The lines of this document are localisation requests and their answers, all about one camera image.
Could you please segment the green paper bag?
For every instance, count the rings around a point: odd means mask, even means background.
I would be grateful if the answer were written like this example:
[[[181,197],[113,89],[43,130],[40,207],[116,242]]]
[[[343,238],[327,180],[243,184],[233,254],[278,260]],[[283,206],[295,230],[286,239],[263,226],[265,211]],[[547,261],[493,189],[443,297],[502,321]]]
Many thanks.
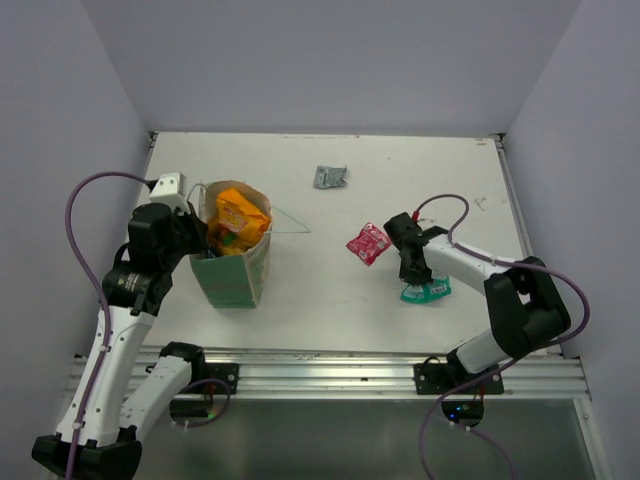
[[[194,254],[189,262],[191,270],[209,303],[215,308],[255,308],[263,294],[270,260],[273,214],[270,200],[253,187],[233,180],[214,182],[200,193],[198,214],[207,224],[207,212],[213,208],[215,195],[236,187],[261,209],[271,213],[271,226],[262,240],[241,255],[220,256],[210,259],[206,250]]]

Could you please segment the orange yellow snack packet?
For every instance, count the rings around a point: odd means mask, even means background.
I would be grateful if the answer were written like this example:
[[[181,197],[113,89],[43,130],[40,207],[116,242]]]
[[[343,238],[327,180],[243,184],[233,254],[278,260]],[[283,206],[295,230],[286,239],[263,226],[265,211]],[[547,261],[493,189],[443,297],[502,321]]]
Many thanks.
[[[207,238],[215,256],[241,255],[255,247],[271,226],[271,213],[236,187],[215,195],[207,212]]]

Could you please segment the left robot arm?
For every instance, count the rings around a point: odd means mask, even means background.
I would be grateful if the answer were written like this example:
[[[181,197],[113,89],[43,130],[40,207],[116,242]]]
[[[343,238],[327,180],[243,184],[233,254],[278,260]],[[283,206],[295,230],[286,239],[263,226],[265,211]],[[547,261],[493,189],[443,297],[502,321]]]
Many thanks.
[[[101,286],[101,310],[76,393],[51,435],[35,440],[32,457],[65,479],[130,479],[145,437],[182,390],[208,379],[202,348],[171,342],[149,376],[126,393],[139,350],[173,286],[183,257],[203,250],[206,225],[191,204],[148,203],[128,223],[129,241]]]

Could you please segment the dark blue chips packet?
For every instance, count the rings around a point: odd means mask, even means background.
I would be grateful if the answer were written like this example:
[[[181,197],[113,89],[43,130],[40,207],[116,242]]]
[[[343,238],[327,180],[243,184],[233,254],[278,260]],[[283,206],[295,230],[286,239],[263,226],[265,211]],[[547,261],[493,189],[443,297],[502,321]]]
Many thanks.
[[[220,257],[220,253],[212,246],[208,246],[206,250],[207,257],[210,259],[215,259]]]

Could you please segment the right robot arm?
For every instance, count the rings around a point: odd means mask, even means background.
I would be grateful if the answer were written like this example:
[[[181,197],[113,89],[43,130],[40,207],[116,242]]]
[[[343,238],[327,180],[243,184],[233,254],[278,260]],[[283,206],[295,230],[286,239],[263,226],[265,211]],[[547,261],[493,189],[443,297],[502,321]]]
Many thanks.
[[[538,258],[517,262],[494,260],[486,253],[472,255],[467,246],[457,248],[446,229],[424,230],[406,212],[387,221],[384,230],[399,253],[399,278],[406,284],[402,300],[440,299],[451,293],[451,278],[486,300],[489,328],[449,352],[444,363],[427,359],[419,364],[420,394],[468,392],[500,362],[519,360],[569,329],[569,313]]]

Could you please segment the teal candy packet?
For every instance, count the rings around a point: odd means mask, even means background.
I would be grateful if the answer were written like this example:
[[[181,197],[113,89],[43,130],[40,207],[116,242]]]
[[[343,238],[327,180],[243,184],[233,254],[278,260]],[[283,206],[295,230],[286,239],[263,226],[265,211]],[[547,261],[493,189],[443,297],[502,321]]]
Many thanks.
[[[400,300],[410,304],[427,304],[451,294],[448,275],[436,272],[432,280],[423,285],[408,284],[400,295]]]

